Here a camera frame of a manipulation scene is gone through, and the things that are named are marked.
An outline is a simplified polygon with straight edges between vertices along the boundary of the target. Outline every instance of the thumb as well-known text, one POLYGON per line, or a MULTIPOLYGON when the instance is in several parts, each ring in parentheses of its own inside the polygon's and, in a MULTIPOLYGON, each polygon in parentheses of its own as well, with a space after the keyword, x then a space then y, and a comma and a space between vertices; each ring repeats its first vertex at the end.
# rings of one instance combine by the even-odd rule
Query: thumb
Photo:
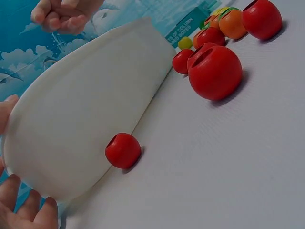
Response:
POLYGON ((76 8, 80 0, 62 0, 61 6, 76 8))
POLYGON ((0 103, 0 134, 3 134, 10 113, 18 101, 18 96, 12 95, 0 103))

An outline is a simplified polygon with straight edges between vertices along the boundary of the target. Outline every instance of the cloud illustration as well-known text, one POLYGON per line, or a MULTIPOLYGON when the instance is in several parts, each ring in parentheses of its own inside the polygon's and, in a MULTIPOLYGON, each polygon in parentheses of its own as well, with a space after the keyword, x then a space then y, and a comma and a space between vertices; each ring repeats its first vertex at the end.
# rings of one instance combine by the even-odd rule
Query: cloud illustration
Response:
POLYGON ((19 35, 22 34, 22 33, 25 33, 25 32, 31 31, 31 30, 34 30, 34 29, 36 29, 36 28, 38 28, 38 27, 39 27, 39 25, 36 25, 36 24, 34 24, 34 23, 30 23, 30 24, 28 24, 28 25, 25 26, 25 29, 24 29, 21 33, 19 33, 19 35))

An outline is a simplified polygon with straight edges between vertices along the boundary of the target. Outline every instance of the dolphin illustration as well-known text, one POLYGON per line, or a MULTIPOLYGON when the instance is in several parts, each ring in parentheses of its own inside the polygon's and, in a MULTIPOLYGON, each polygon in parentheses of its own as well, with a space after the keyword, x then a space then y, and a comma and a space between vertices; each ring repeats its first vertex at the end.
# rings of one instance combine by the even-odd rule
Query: dolphin illustration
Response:
POLYGON ((43 68, 44 68, 44 70, 47 70, 48 68, 50 68, 57 61, 58 60, 56 60, 53 57, 47 57, 46 59, 44 59, 44 61, 43 61, 43 68))
POLYGON ((10 77, 23 81, 17 72, 13 72, 12 70, 6 68, 0 68, 0 84, 6 83, 10 77))

